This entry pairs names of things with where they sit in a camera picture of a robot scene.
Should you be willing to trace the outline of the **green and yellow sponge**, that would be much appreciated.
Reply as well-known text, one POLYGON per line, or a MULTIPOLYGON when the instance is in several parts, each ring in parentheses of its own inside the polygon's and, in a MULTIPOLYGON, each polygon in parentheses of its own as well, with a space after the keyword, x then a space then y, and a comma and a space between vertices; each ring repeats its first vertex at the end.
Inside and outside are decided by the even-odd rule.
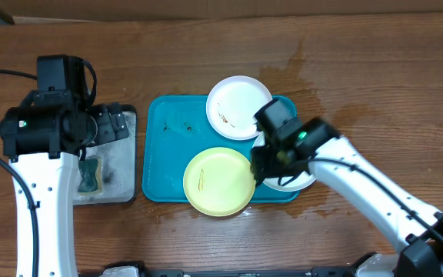
POLYGON ((85 159, 78 163, 81 181, 78 193, 82 195, 97 194, 102 191, 102 161, 98 157, 85 159))

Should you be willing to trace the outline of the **yellow-green plate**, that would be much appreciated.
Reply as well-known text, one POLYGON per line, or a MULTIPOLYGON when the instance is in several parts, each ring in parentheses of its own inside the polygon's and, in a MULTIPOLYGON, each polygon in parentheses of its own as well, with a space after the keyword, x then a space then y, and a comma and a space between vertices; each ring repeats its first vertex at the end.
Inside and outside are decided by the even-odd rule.
POLYGON ((183 189, 199 212, 225 217, 240 212, 255 193, 249 160, 240 152, 214 147, 199 152, 187 165, 183 189))

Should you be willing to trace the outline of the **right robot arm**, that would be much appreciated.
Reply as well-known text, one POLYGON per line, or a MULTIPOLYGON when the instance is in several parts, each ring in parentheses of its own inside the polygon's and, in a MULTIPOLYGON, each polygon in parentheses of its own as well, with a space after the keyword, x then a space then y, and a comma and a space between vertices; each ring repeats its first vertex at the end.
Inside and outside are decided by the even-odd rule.
POLYGON ((346 198, 393 246, 395 254, 367 254, 343 276, 443 277, 440 209, 393 182, 320 118, 304 123, 273 99, 255 120, 264 137, 251 150, 258 185, 298 191, 319 181, 346 198))

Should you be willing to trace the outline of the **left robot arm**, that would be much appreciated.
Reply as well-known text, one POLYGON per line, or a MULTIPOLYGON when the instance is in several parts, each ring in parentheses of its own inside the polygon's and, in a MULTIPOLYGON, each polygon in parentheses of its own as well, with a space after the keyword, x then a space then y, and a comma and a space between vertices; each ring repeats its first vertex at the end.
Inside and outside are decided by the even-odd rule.
POLYGON ((37 88, 0 122, 3 165, 17 207, 18 276, 76 276, 73 201, 90 146, 126 139, 122 107, 95 104, 91 64, 71 55, 37 59, 37 88))

